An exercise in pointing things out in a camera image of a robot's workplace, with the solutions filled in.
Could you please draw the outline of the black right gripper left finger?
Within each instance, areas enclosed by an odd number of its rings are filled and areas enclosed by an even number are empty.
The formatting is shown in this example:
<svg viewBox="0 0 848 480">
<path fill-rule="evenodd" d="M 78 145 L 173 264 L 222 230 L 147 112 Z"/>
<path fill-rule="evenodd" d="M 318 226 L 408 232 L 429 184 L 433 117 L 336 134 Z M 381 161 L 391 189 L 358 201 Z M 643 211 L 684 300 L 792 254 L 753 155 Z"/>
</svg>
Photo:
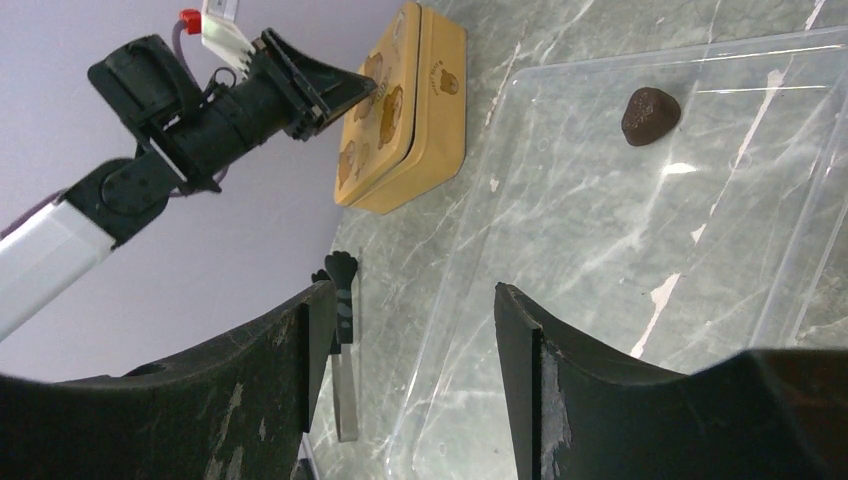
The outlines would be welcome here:
<svg viewBox="0 0 848 480">
<path fill-rule="evenodd" d="M 1 379 L 5 479 L 286 479 L 336 325 L 319 281 L 260 317 L 120 377 Z"/>
</svg>

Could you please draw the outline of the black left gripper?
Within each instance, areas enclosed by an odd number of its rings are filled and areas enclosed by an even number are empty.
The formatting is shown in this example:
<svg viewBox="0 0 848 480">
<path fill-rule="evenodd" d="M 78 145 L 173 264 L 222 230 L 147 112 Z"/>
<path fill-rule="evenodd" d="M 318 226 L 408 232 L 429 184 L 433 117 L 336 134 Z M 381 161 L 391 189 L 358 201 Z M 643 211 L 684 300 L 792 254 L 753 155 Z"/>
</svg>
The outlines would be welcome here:
<svg viewBox="0 0 848 480">
<path fill-rule="evenodd" d="M 106 192 L 217 190 L 214 177 L 278 132 L 307 141 L 376 91 L 374 79 L 317 60 L 267 28 L 232 86 L 200 87 L 156 36 L 92 65 L 88 79 L 137 142 L 102 180 Z"/>
</svg>

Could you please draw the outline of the dark chocolate top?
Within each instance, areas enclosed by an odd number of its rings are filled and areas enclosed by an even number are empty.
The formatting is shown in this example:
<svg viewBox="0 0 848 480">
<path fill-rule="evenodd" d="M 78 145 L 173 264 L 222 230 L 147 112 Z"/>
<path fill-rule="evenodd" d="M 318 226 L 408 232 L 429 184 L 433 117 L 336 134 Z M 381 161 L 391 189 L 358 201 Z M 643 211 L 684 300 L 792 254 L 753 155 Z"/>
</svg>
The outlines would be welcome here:
<svg viewBox="0 0 848 480">
<path fill-rule="evenodd" d="M 630 96 L 620 127 L 629 145 L 641 147 L 669 133 L 681 116 L 681 106 L 673 96 L 658 88 L 642 87 Z"/>
</svg>

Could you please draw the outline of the gold chocolate tin box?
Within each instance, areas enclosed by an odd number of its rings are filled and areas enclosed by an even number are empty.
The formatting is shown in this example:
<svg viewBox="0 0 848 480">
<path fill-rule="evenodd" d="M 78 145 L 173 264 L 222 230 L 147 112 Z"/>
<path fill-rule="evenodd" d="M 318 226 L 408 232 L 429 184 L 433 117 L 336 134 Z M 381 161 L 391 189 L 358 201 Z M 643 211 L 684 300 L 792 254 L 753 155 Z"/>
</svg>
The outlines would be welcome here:
<svg viewBox="0 0 848 480">
<path fill-rule="evenodd" d="M 455 176 L 464 161 L 467 34 L 459 24 L 420 6 L 411 147 L 375 188 L 345 207 L 386 214 Z"/>
</svg>

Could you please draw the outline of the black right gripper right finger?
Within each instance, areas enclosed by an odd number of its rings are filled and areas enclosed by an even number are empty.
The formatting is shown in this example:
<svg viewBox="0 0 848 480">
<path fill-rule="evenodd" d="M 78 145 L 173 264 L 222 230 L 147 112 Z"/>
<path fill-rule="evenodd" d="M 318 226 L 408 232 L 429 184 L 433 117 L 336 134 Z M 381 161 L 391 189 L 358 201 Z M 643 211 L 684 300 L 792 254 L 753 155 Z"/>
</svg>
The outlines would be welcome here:
<svg viewBox="0 0 848 480">
<path fill-rule="evenodd" d="M 843 479 L 845 350 L 753 349 L 691 375 L 630 357 L 495 288 L 521 479 Z"/>
</svg>

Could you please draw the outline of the silver tin lid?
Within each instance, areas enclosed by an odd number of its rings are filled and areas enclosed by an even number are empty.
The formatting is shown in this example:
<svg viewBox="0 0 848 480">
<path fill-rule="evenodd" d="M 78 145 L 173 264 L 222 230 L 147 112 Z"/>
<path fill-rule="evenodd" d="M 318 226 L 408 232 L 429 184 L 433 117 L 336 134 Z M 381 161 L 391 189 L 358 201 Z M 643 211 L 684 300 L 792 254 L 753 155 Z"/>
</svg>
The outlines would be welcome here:
<svg viewBox="0 0 848 480">
<path fill-rule="evenodd" d="M 334 200 L 352 206 L 406 156 L 412 143 L 422 8 L 405 3 L 359 72 L 376 89 L 344 116 Z"/>
</svg>

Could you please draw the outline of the black metal tongs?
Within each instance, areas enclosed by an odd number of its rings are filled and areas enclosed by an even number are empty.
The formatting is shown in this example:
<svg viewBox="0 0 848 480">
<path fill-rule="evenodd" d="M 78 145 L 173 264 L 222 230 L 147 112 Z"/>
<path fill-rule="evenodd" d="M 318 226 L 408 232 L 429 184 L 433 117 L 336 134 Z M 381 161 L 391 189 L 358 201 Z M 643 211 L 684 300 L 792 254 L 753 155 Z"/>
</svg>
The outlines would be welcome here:
<svg viewBox="0 0 848 480">
<path fill-rule="evenodd" d="M 357 396 L 352 360 L 354 343 L 353 282 L 358 260 L 346 251 L 333 251 L 324 259 L 324 268 L 313 273 L 313 282 L 330 280 L 335 288 L 336 328 L 330 349 L 332 399 L 339 443 L 359 437 Z"/>
</svg>

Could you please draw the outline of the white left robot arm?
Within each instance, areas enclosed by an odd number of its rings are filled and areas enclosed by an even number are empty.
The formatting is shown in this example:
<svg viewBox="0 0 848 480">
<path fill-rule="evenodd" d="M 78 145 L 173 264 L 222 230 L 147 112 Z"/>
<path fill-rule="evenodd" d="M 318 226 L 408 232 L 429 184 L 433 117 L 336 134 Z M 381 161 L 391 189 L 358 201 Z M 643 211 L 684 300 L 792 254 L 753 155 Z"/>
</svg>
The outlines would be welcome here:
<svg viewBox="0 0 848 480">
<path fill-rule="evenodd" d="M 90 83 L 136 142 L 58 192 L 1 235 L 1 333 L 11 335 L 176 196 L 219 192 L 231 164 L 277 133 L 306 141 L 376 88 L 265 29 L 231 84 L 200 86 L 159 35 L 92 65 Z"/>
</svg>

